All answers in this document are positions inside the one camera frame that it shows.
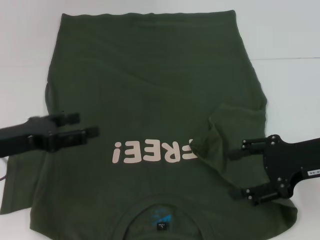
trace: white surface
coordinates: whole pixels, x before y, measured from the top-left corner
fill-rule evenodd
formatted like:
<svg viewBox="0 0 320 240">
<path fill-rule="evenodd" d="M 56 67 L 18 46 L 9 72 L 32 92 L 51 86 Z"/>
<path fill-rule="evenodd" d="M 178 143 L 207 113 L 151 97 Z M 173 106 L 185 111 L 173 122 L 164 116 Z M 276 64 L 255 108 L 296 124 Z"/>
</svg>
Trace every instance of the white surface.
<svg viewBox="0 0 320 240">
<path fill-rule="evenodd" d="M 236 10 L 245 47 L 268 98 L 266 134 L 287 142 L 320 137 L 320 1 L 316 0 L 0 0 L 0 128 L 46 114 L 44 89 L 62 13 L 197 13 Z M 0 182 L 0 198 L 4 183 Z M 275 240 L 320 234 L 320 178 L 293 196 L 296 225 Z M 0 216 L 0 238 L 44 240 L 30 209 Z"/>
</svg>

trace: neckline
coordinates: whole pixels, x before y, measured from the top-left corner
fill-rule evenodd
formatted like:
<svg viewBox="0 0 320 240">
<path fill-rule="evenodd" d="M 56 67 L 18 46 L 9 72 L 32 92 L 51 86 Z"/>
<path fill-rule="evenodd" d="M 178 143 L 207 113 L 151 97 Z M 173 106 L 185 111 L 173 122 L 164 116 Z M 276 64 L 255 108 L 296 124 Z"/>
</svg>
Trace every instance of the neckline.
<svg viewBox="0 0 320 240">
<path fill-rule="evenodd" d="M 118 221 L 112 235 L 111 240 L 124 240 L 126 231 L 130 223 L 144 210 L 157 204 L 173 205 L 184 211 L 198 226 L 203 240 L 214 240 L 215 233 L 212 229 L 209 221 L 198 210 L 197 206 L 187 201 L 186 199 L 172 195 L 172 194 L 157 194 L 152 195 L 144 200 L 140 200 L 138 203 L 132 205 L 129 210 L 123 213 L 122 217 Z"/>
</svg>

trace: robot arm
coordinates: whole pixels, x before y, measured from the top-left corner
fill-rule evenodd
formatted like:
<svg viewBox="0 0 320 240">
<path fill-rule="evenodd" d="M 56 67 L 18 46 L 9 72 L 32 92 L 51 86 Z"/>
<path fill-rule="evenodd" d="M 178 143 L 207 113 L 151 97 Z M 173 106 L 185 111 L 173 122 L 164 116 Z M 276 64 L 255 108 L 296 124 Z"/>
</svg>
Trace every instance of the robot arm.
<svg viewBox="0 0 320 240">
<path fill-rule="evenodd" d="M 231 196 L 234 199 L 247 198 L 254 206 L 291 198 L 297 183 L 320 177 L 320 138 L 298 143 L 284 142 L 279 135 L 243 140 L 241 153 L 233 160 L 247 155 L 263 155 L 270 182 L 238 189 Z"/>
<path fill-rule="evenodd" d="M 32 150 L 56 152 L 61 148 L 84 145 L 99 135 L 97 127 L 59 132 L 58 128 L 80 122 L 79 114 L 31 117 L 21 125 L 0 129 L 0 158 Z"/>
</svg>

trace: green t-shirt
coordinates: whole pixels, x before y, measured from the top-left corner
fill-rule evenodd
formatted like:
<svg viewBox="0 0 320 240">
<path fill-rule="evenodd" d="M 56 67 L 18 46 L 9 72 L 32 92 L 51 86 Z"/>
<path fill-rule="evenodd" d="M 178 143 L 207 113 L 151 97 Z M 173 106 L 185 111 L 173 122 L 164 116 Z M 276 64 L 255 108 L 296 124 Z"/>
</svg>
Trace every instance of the green t-shirt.
<svg viewBox="0 0 320 240">
<path fill-rule="evenodd" d="M 267 103 L 234 11 L 63 14 L 46 100 L 80 113 L 62 131 L 100 129 L 8 162 L 1 213 L 32 207 L 53 240 L 265 240 L 296 221 L 289 200 L 229 195 L 268 182 L 260 156 L 227 157 L 264 136 Z"/>
</svg>

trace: sticker label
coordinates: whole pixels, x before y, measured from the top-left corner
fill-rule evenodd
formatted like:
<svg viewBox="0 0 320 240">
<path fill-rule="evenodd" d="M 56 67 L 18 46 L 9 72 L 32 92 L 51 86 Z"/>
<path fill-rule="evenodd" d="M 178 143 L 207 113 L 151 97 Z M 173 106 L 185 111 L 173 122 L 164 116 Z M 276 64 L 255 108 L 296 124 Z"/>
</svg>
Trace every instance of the sticker label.
<svg viewBox="0 0 320 240">
<path fill-rule="evenodd" d="M 313 170 L 313 171 L 308 171 L 309 176 L 314 176 L 320 174 L 320 169 L 318 170 Z"/>
</svg>

